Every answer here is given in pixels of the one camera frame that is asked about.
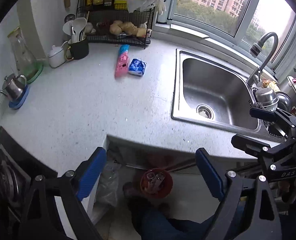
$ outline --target sink drain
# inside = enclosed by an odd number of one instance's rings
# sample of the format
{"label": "sink drain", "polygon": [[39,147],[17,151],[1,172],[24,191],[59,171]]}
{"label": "sink drain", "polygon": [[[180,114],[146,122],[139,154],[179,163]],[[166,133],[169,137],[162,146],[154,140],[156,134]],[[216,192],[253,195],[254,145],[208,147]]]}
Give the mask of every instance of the sink drain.
{"label": "sink drain", "polygon": [[209,106],[198,105],[197,113],[205,118],[213,119],[213,111]]}

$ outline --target gooseneck faucet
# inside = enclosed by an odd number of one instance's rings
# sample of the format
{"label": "gooseneck faucet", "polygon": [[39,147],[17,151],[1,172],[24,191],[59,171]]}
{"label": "gooseneck faucet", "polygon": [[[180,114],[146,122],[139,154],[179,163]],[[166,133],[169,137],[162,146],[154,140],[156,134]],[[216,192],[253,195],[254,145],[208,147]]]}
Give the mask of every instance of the gooseneck faucet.
{"label": "gooseneck faucet", "polygon": [[277,50],[277,46],[278,46],[278,36],[276,33],[274,32],[270,32],[270,33],[266,33],[264,34],[260,40],[257,41],[257,43],[254,43],[253,46],[251,47],[251,49],[249,50],[249,53],[254,56],[257,57],[260,52],[262,51],[262,47],[265,44],[265,42],[270,38],[270,37],[274,37],[274,41],[273,41],[273,46],[272,49],[268,55],[268,57],[266,57],[266,59],[264,60],[264,62],[261,64],[260,67],[257,67],[249,76],[249,78],[247,79],[247,84],[248,86],[252,86],[254,83],[258,83],[260,81],[260,74],[262,73],[264,67],[267,65],[267,63],[269,62],[269,60],[271,59],[272,55],[275,53],[275,51]]}

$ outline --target white countertop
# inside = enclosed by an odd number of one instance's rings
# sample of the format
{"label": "white countertop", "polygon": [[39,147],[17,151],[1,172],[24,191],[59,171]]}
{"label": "white countertop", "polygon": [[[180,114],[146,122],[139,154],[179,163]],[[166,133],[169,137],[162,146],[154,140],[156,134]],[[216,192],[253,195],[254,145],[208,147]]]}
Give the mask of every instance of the white countertop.
{"label": "white countertop", "polygon": [[30,85],[18,110],[7,108],[1,125],[28,152],[61,176],[89,158],[107,135],[137,143],[237,159],[254,157],[232,147],[232,132],[171,119],[176,49],[153,40],[130,47],[147,63],[143,77],[114,78],[119,46],[90,43],[89,55],[51,69]]}

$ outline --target tree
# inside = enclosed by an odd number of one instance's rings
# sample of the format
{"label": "tree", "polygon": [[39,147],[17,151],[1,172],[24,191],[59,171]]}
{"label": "tree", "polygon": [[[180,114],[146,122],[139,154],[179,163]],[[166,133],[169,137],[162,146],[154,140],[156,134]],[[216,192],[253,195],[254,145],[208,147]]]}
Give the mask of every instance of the tree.
{"label": "tree", "polygon": [[[232,36],[237,29],[237,18],[230,16],[225,11],[214,10],[210,6],[202,6],[192,0],[177,0],[176,14],[209,24]],[[265,33],[264,29],[257,29],[253,23],[250,23],[242,40],[252,46]],[[265,43],[261,52],[264,56],[267,56],[271,51],[272,44],[272,39]]]}

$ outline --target sink basin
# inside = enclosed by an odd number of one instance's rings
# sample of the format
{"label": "sink basin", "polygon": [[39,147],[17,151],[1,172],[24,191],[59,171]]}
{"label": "sink basin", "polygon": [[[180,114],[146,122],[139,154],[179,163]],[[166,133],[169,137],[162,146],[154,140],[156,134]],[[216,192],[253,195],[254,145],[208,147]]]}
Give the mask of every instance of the sink basin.
{"label": "sink basin", "polygon": [[232,65],[213,59],[177,49],[172,118],[276,140],[261,120],[249,114],[255,99],[246,85],[247,77]]}

